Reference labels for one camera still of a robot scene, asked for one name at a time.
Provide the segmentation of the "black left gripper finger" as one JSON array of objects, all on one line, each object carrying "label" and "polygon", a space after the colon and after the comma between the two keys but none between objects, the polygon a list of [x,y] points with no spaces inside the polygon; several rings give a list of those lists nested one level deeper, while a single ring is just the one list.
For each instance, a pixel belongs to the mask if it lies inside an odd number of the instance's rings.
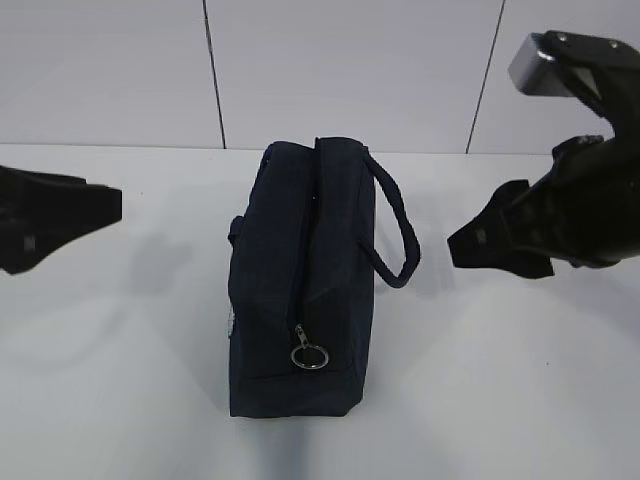
[{"label": "black left gripper finger", "polygon": [[17,275],[122,220],[122,191],[76,176],[1,168],[1,270]]}]

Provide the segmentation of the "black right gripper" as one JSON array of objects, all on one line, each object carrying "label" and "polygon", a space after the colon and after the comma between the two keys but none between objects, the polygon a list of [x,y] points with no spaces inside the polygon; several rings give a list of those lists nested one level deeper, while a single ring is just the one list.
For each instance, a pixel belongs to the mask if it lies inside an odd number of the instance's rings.
[{"label": "black right gripper", "polygon": [[[555,146],[552,157],[532,187],[503,183],[448,237],[455,267],[546,278],[554,275],[549,257],[605,268],[639,255],[639,143],[585,135]],[[503,215],[513,201],[514,241]]]}]

